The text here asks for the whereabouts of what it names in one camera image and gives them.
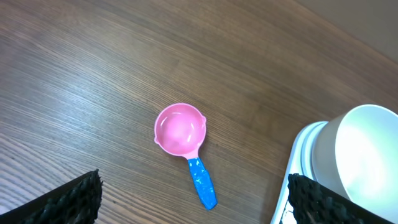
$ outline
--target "white container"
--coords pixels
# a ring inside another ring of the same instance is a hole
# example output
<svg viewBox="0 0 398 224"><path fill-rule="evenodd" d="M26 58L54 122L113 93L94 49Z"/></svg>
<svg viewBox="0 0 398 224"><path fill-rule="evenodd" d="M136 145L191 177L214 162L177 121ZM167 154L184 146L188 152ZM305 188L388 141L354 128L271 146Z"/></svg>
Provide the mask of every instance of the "white container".
<svg viewBox="0 0 398 224"><path fill-rule="evenodd" d="M312 152L314 179L398 223L398 116L362 105L330 121Z"/></svg>

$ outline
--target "blue handle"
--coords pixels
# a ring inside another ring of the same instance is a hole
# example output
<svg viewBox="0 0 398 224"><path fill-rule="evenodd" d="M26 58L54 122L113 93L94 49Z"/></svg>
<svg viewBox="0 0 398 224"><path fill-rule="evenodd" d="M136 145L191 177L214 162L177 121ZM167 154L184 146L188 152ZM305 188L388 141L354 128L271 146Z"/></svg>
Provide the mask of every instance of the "blue handle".
<svg viewBox="0 0 398 224"><path fill-rule="evenodd" d="M195 188L197 189L202 204L207 210L211 210L217 205L217 198L209 172L205 169L200 158L189 159L188 165L193 184L195 184Z"/></svg>

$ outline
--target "pink ladle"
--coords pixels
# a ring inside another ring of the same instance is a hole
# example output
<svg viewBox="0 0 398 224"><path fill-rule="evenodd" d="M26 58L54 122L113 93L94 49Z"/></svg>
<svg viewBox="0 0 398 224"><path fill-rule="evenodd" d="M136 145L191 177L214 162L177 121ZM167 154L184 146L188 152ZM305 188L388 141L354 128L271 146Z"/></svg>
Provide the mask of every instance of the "pink ladle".
<svg viewBox="0 0 398 224"><path fill-rule="evenodd" d="M155 142L167 153L188 160L192 180L207 210L217 205L210 175L198 156L206 136L206 118L194 106L176 103L166 107L155 122Z"/></svg>

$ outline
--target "wooden surface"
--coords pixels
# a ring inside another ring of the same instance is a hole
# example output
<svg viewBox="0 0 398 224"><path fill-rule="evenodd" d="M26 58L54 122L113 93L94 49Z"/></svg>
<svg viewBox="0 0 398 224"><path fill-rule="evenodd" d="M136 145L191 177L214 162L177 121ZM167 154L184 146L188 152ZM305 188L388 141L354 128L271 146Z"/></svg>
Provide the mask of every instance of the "wooden surface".
<svg viewBox="0 0 398 224"><path fill-rule="evenodd" d="M269 223L305 125L398 111L398 66L292 0L0 6L1 213L99 168L98 223ZM207 117L211 212L154 143L176 102Z"/></svg>

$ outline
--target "wooden table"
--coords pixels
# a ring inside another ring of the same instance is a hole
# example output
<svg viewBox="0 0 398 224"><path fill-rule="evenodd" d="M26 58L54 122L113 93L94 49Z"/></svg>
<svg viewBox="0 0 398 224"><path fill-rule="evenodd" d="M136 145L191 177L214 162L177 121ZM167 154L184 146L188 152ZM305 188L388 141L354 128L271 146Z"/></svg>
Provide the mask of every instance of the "wooden table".
<svg viewBox="0 0 398 224"><path fill-rule="evenodd" d="M0 6L0 213L99 168L98 223L269 223L305 125L398 111L398 65L293 0ZM207 117L210 212L154 143L176 102Z"/></svg>

